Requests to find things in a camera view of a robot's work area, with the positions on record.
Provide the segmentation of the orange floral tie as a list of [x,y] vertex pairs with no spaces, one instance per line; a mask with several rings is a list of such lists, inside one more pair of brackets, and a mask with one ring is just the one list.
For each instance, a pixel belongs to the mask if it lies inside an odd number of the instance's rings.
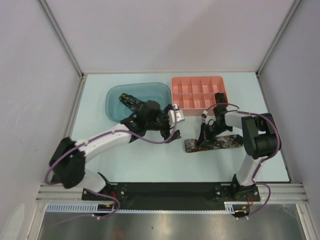
[[239,134],[216,137],[213,141],[205,140],[198,143],[198,140],[188,138],[184,141],[184,149],[186,153],[196,153],[203,151],[213,151],[219,149],[235,149],[244,146],[244,139]]

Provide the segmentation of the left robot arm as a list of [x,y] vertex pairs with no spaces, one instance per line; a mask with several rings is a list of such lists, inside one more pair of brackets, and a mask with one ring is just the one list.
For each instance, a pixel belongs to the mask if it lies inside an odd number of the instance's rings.
[[157,144],[157,141],[145,138],[148,131],[160,132],[163,144],[179,139],[177,124],[184,119],[183,111],[177,104],[168,104],[161,109],[157,102],[149,100],[110,130],[78,141],[65,137],[49,161],[44,181],[47,184],[62,184],[65,189],[81,187],[93,192],[98,199],[105,200],[111,193],[109,182],[101,173],[87,170],[86,164],[112,148],[136,140]]

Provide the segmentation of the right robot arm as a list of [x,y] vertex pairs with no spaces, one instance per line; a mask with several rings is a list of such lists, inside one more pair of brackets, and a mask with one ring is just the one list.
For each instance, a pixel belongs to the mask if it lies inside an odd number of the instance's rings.
[[200,134],[196,149],[232,148],[245,149],[245,157],[230,183],[229,195],[237,201],[253,196],[256,177],[264,162],[273,158],[281,149],[281,139],[270,113],[252,113],[239,109],[228,111],[226,103],[217,103],[202,112]]

